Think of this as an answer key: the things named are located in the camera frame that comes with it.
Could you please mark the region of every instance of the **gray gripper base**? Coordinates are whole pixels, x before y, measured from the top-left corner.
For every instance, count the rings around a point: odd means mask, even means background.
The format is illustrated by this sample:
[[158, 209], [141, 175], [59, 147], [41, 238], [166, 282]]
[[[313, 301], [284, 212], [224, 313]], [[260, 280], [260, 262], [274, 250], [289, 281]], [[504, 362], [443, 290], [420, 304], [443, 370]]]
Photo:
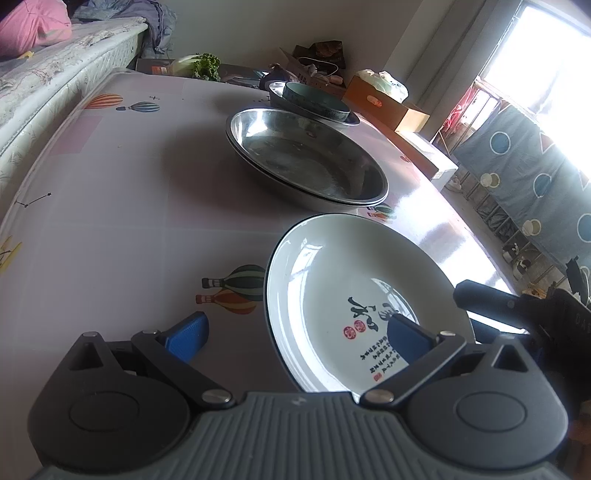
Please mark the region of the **gray gripper base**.
[[158, 462], [116, 475], [44, 468], [35, 480], [566, 479], [549, 463], [479, 473], [417, 446], [397, 416], [370, 411], [348, 393], [250, 393], [241, 405], [201, 416]]

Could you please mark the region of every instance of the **stainless steel bowl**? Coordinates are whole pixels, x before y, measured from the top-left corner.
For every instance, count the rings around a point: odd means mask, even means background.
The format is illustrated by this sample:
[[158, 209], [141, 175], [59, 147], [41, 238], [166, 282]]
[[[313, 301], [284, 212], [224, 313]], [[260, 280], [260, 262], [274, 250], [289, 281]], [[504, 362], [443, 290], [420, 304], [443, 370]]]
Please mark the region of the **stainless steel bowl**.
[[[228, 140], [236, 151], [285, 189], [315, 197], [314, 210], [373, 206], [388, 194], [377, 162], [335, 129], [292, 112], [253, 108], [230, 116]], [[302, 196], [297, 203], [303, 204]]]
[[361, 121], [355, 112], [351, 112], [349, 116], [343, 120], [335, 120], [327, 116], [318, 115], [317, 113], [310, 112], [303, 107], [291, 103], [290, 101], [283, 98], [283, 92], [285, 91], [285, 82], [272, 82], [268, 85], [269, 100], [273, 108], [280, 108], [282, 110], [289, 110], [290, 112], [297, 113], [298, 115], [311, 118], [312, 120], [328, 120], [331, 122], [331, 127], [352, 127], [359, 125]]
[[244, 166], [247, 174], [251, 176], [261, 188], [272, 192], [290, 203], [321, 213], [347, 213], [353, 212], [358, 208], [356, 205], [330, 202], [326, 199], [310, 195], [309, 193], [280, 180], [270, 173], [267, 173], [254, 162], [250, 161], [246, 155], [242, 155], [238, 150], [236, 150], [236, 156], [242, 160], [241, 165]]

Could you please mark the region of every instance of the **table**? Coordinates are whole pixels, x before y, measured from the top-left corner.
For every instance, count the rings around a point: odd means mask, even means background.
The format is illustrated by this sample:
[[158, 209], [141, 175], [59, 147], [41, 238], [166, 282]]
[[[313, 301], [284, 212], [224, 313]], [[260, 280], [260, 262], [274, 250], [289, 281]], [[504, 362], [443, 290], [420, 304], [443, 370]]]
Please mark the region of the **table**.
[[[115, 72], [97, 96], [60, 127], [0, 227], [10, 250], [0, 252], [0, 478], [38, 467], [28, 411], [88, 330], [124, 340], [202, 309], [210, 336], [197, 369], [238, 397], [296, 389], [260, 299], [212, 287], [243, 267], [256, 288], [283, 233], [314, 214], [262, 190], [225, 138], [228, 115], [264, 106], [268, 95]], [[358, 215], [411, 239], [453, 284], [470, 278], [506, 290], [468, 227], [400, 150], [366, 121], [343, 131], [390, 184], [388, 215]]]

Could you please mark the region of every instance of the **hot air balloon print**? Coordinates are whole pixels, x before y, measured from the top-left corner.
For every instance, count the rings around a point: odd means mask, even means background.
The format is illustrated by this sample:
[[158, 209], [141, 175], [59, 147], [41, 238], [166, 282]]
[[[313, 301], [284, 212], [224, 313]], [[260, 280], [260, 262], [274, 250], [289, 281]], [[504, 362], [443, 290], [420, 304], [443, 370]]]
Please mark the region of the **hot air balloon print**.
[[375, 207], [368, 207], [368, 216], [373, 218], [378, 218], [384, 223], [390, 223], [392, 220], [396, 220], [396, 215], [394, 215], [394, 210], [390, 205], [387, 203], [380, 203]]
[[225, 278], [202, 278], [203, 288], [226, 288], [242, 298], [262, 301], [265, 269], [258, 265], [241, 265]]
[[137, 102], [130, 106], [119, 106], [115, 110], [123, 112], [125, 110], [133, 110], [134, 112], [143, 112], [143, 113], [150, 113], [150, 112], [157, 112], [160, 110], [160, 105], [156, 105], [152, 102]]
[[247, 300], [225, 288], [214, 295], [195, 295], [195, 301], [199, 305], [203, 303], [215, 303], [220, 307], [224, 307], [229, 312], [240, 315], [252, 313], [256, 308], [254, 301]]
[[123, 97], [121, 95], [117, 95], [116, 93], [103, 93], [102, 95], [94, 97], [88, 102], [88, 105], [86, 105], [85, 108], [108, 108], [110, 106], [119, 105], [122, 101]]
[[14, 248], [10, 248], [9, 245], [11, 240], [12, 235], [9, 236], [0, 247], [0, 273], [8, 268], [12, 260], [14, 260], [14, 256], [22, 247], [22, 242], [19, 242]]

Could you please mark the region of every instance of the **green vegetable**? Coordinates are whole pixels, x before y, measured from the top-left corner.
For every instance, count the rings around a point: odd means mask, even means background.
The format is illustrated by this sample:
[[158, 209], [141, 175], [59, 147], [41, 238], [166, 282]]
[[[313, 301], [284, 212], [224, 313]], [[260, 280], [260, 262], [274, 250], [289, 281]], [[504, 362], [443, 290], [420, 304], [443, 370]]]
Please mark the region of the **green vegetable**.
[[193, 57], [192, 64], [195, 78], [219, 82], [220, 76], [217, 68], [220, 66], [220, 59], [211, 53], [201, 53]]

